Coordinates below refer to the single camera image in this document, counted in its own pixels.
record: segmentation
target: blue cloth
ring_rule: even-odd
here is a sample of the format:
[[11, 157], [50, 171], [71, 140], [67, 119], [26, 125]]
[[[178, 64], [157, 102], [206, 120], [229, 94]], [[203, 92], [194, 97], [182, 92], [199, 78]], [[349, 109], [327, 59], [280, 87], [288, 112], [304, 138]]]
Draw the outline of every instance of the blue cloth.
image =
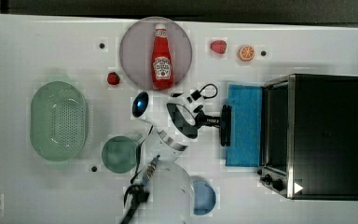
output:
[[262, 89], [229, 85], [231, 112], [231, 146], [226, 166], [256, 167], [260, 163]]

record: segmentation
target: green bowl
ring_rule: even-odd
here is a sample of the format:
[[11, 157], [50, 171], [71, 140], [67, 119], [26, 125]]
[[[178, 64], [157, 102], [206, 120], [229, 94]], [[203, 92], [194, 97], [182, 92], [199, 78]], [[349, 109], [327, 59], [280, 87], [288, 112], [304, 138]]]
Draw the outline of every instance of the green bowl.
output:
[[84, 96], [72, 85], [54, 81], [31, 102], [31, 143], [48, 161], [67, 161], [84, 146], [89, 115]]
[[137, 144], [129, 137], [113, 137], [103, 146], [103, 164], [113, 173], [127, 173], [136, 164], [136, 148]]

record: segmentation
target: ketchup bottle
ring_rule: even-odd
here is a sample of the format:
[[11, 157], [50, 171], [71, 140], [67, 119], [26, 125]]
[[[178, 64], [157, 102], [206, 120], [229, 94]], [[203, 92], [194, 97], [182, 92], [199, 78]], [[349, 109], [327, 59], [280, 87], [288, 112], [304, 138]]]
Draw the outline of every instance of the ketchup bottle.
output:
[[153, 84], [159, 90], [173, 86], [173, 68], [168, 48], [167, 29], [163, 24], [156, 25], [156, 35], [152, 55]]

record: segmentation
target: red fruit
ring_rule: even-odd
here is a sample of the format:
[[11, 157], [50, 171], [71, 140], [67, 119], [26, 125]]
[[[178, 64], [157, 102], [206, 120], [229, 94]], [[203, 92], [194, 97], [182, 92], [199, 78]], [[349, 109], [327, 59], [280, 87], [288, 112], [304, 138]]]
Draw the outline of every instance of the red fruit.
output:
[[226, 53], [227, 44], [224, 40], [215, 40], [211, 43], [211, 50], [218, 53], [224, 54]]
[[107, 75], [107, 82], [110, 85], [117, 85], [120, 83], [120, 77], [116, 74], [116, 72], [111, 72]]

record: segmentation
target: toaster oven knob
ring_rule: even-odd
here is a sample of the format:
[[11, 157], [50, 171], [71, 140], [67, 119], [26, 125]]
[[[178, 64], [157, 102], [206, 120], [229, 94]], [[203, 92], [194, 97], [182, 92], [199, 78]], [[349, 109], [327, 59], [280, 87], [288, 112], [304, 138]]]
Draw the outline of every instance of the toaster oven knob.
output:
[[272, 178], [270, 175], [265, 175], [264, 177], [260, 177], [260, 180], [263, 181], [266, 185], [270, 185]]
[[283, 182], [280, 179], [272, 181], [272, 187], [277, 191], [283, 190]]

